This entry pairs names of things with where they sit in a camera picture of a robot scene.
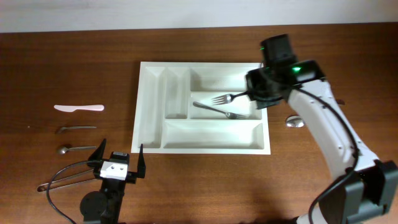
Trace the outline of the small metal teaspoon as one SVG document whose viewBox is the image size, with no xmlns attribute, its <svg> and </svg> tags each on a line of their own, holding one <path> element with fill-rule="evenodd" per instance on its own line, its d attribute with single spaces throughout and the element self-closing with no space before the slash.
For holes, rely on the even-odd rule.
<svg viewBox="0 0 398 224">
<path fill-rule="evenodd" d="M 96 126 L 63 126 L 55 131 L 55 134 L 61 134 L 64 131 L 76 130 L 76 129 L 96 129 Z"/>
<path fill-rule="evenodd" d="M 77 147 L 66 147 L 61 146 L 57 149 L 57 153 L 60 155 L 66 154 L 70 151 L 85 151 L 85 150 L 92 150 L 96 149 L 96 146 L 77 146 Z"/>
</svg>

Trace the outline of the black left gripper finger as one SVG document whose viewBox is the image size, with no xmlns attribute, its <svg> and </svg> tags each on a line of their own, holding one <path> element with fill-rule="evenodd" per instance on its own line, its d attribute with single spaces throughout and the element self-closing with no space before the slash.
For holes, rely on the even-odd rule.
<svg viewBox="0 0 398 224">
<path fill-rule="evenodd" d="M 144 159 L 143 144 L 140 145 L 137 162 L 137 178 L 144 179 L 146 176 L 146 163 Z"/>
<path fill-rule="evenodd" d="M 106 139 L 103 139 L 99 147 L 88 158 L 89 161 L 100 161 L 103 158 L 104 150 L 106 147 Z"/>
</svg>

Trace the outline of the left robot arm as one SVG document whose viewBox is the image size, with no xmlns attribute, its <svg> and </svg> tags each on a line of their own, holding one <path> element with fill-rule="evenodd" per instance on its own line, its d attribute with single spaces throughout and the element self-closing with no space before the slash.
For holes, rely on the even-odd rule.
<svg viewBox="0 0 398 224">
<path fill-rule="evenodd" d="M 142 146 L 135 172 L 128 170 L 129 154 L 114 151 L 109 159 L 104 159 L 105 147 L 104 139 L 88 158 L 88 166 L 93 168 L 95 179 L 101 180 L 102 184 L 98 191 L 86 194 L 81 200 L 80 212 L 84 223 L 118 223 L 126 185 L 135 184 L 137 179 L 146 175 Z"/>
</svg>

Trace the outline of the large metal spoon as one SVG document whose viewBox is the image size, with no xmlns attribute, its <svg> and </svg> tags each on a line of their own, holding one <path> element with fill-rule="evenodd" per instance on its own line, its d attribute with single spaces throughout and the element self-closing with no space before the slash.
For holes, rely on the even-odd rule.
<svg viewBox="0 0 398 224">
<path fill-rule="evenodd" d="M 336 100 L 338 105 L 345 105 L 345 102 L 343 100 Z"/>
<path fill-rule="evenodd" d="M 289 116 L 285 120 L 285 124 L 289 128 L 302 128 L 305 126 L 303 119 L 299 115 Z"/>
</svg>

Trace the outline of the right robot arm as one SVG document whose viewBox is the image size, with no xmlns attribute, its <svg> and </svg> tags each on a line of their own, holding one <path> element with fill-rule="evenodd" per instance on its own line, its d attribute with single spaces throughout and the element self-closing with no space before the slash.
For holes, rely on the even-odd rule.
<svg viewBox="0 0 398 224">
<path fill-rule="evenodd" d="M 253 63 L 142 62 L 132 152 L 271 152 L 268 107 L 285 101 L 319 145 L 332 183 L 294 223 L 361 223 L 386 214 L 397 166 L 362 142 L 314 60 L 298 61 L 289 36 L 260 44 Z"/>
</svg>

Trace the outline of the metal tongs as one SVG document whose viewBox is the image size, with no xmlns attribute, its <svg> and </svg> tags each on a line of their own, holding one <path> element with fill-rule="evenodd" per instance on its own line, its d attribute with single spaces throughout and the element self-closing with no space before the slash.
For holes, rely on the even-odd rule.
<svg viewBox="0 0 398 224">
<path fill-rule="evenodd" d="M 64 187 L 91 182 L 92 180 L 95 180 L 95 177 L 93 175 L 93 169 L 90 169 L 54 180 L 50 185 L 49 183 L 41 184 L 37 187 L 36 191 L 42 193 L 46 192 L 48 189 L 61 189 Z"/>
</svg>

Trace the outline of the white handled fork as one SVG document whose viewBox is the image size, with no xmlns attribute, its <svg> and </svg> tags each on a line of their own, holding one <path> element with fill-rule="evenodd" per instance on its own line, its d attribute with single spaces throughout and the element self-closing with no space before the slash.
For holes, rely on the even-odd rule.
<svg viewBox="0 0 398 224">
<path fill-rule="evenodd" d="M 228 119 L 246 119 L 246 116 L 241 115 L 241 114 L 236 114 L 236 113 L 232 113 L 232 112 L 225 112 L 207 105 L 204 105 L 202 103 L 199 103 L 197 101 L 193 102 L 193 106 L 197 107 L 197 108 L 201 108 L 201 109 L 205 109 L 205 110 L 210 110 L 210 111 L 215 111 L 218 113 L 221 113 L 223 115 L 225 115 Z"/>
</svg>

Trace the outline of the metal fork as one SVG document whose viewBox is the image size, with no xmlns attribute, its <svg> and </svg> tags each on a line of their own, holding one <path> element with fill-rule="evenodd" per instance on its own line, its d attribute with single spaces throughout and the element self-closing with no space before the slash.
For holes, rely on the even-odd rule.
<svg viewBox="0 0 398 224">
<path fill-rule="evenodd" d="M 240 96 L 244 96 L 247 95 L 249 93 L 249 91 L 245 91 L 242 93 L 238 93 L 238 94 L 225 94 L 225 95 L 221 95 L 221 96 L 217 96 L 211 99 L 211 104 L 212 105 L 225 105 L 225 104 L 229 104 L 231 102 L 234 101 L 235 98 L 238 98 Z"/>
</svg>

